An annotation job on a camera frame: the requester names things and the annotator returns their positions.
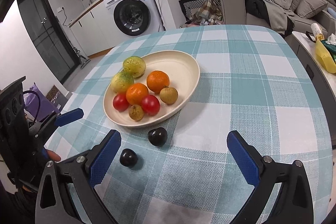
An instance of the floor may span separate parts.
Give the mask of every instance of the floor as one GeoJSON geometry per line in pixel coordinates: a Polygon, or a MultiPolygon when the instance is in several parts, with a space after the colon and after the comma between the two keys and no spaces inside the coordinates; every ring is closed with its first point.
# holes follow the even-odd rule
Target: floor
{"type": "Polygon", "coordinates": [[[85,79],[89,72],[103,59],[105,55],[92,58],[91,61],[81,69],[80,66],[75,69],[75,71],[70,75],[70,77],[65,81],[63,86],[70,92],[74,92],[80,85],[80,83],[85,79]]]}

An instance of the blue gripper pad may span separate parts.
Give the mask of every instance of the blue gripper pad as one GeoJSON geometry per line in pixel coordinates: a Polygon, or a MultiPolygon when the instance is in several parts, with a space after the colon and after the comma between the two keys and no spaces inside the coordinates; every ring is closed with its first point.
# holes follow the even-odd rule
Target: blue gripper pad
{"type": "Polygon", "coordinates": [[[257,187],[260,180],[259,168],[232,131],[229,132],[226,143],[247,184],[257,187]]]}
{"type": "Polygon", "coordinates": [[[92,188],[100,184],[109,169],[112,160],[116,156],[121,146],[120,133],[114,130],[114,134],[107,141],[105,146],[101,149],[100,153],[92,163],[89,170],[89,184],[92,188]]]}
{"type": "Polygon", "coordinates": [[[76,108],[67,113],[57,116],[55,119],[54,125],[57,127],[62,127],[66,124],[69,124],[71,122],[74,122],[74,121],[77,121],[83,118],[83,116],[84,116],[83,110],[81,108],[76,108]]]}

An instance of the washing machine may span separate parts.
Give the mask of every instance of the washing machine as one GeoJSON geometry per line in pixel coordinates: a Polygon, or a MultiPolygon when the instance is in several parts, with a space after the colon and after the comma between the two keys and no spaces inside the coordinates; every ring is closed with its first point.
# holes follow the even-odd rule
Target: washing machine
{"type": "Polygon", "coordinates": [[[132,37],[164,31],[155,0],[104,0],[113,17],[111,35],[120,43],[132,37]]]}

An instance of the finger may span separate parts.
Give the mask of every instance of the finger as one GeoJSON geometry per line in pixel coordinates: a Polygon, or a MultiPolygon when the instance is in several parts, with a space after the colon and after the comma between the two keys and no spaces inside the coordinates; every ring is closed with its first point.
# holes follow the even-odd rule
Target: finger
{"type": "Polygon", "coordinates": [[[27,192],[31,192],[31,190],[29,190],[26,186],[22,185],[22,189],[26,190],[27,192]]]}
{"type": "Polygon", "coordinates": [[[54,151],[51,150],[47,150],[48,156],[53,160],[53,161],[61,161],[61,157],[56,154],[54,151]]]}

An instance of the human hand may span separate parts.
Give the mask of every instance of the human hand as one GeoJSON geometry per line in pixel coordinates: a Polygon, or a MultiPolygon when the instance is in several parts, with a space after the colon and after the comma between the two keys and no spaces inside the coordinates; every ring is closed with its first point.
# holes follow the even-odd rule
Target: human hand
{"type": "Polygon", "coordinates": [[[54,151],[51,151],[51,150],[47,150],[47,153],[48,153],[48,156],[51,158],[51,160],[53,161],[61,161],[61,157],[56,154],[54,151]]]}

